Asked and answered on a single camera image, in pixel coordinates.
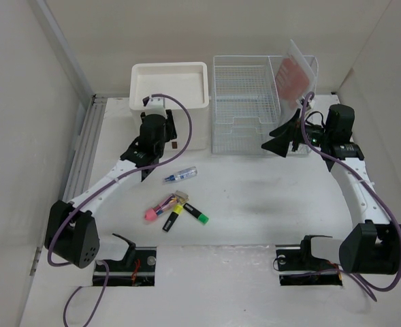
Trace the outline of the red booklet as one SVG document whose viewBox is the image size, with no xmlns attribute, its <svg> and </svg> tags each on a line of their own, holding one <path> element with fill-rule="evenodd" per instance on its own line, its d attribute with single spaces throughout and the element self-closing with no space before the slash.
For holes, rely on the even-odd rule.
<svg viewBox="0 0 401 327">
<path fill-rule="evenodd" d="M 300 107 L 300 100 L 308 92 L 316 90 L 318 60 L 313 55 L 302 54 L 293 40 L 290 40 L 285 55 L 270 59 L 281 114 L 283 118 L 292 116 Z"/>
</svg>

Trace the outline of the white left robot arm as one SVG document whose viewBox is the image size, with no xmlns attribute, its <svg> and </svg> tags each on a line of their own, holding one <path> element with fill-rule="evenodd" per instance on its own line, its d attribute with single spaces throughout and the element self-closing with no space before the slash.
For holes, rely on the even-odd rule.
<svg viewBox="0 0 401 327">
<path fill-rule="evenodd" d="M 170 110 L 146 110 L 141 120 L 139 136 L 103 178 L 70 201 L 52 205 L 44 241 L 49 265 L 57 265 L 52 258 L 57 255 L 62 266 L 86 268 L 102 260 L 111 260 L 119 270 L 133 266 L 133 243 L 115 232 L 99 232 L 104 210 L 161 165 L 166 143 L 177 136 Z"/>
</svg>

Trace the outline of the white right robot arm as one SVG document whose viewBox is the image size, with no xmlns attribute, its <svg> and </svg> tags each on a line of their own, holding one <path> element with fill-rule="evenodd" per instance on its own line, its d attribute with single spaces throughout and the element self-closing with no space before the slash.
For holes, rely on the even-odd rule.
<svg viewBox="0 0 401 327">
<path fill-rule="evenodd" d="M 343 240 L 331 236 L 306 236 L 298 261 L 314 268 L 323 261 L 340 265 L 348 273 L 394 275 L 401 267 L 401 225 L 396 227 L 366 174 L 364 155 L 352 141 L 355 111 L 342 104 L 329 108 L 326 122 L 307 123 L 296 112 L 270 132 L 262 149 L 281 157 L 308 142 L 320 148 L 328 171 L 338 183 L 350 212 L 353 229 Z"/>
</svg>

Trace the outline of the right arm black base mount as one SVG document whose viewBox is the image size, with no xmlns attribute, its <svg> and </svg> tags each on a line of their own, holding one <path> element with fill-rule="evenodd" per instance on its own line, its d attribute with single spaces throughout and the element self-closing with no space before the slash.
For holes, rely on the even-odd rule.
<svg viewBox="0 0 401 327">
<path fill-rule="evenodd" d="M 321 272 L 337 269 L 338 265 L 312 255 L 311 240 L 321 235 L 306 235 L 298 245 L 276 247 L 274 269 L 279 272 L 281 286 L 342 286 L 339 272 Z"/>
</svg>

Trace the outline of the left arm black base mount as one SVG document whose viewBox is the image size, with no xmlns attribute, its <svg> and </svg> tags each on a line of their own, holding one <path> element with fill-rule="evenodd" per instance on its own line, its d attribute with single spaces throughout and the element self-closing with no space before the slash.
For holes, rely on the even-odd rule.
<svg viewBox="0 0 401 327">
<path fill-rule="evenodd" d="M 101 240 L 92 275 L 92 285 L 108 287 L 152 287 L 155 285 L 157 249 L 138 247 L 113 233 Z"/>
</svg>

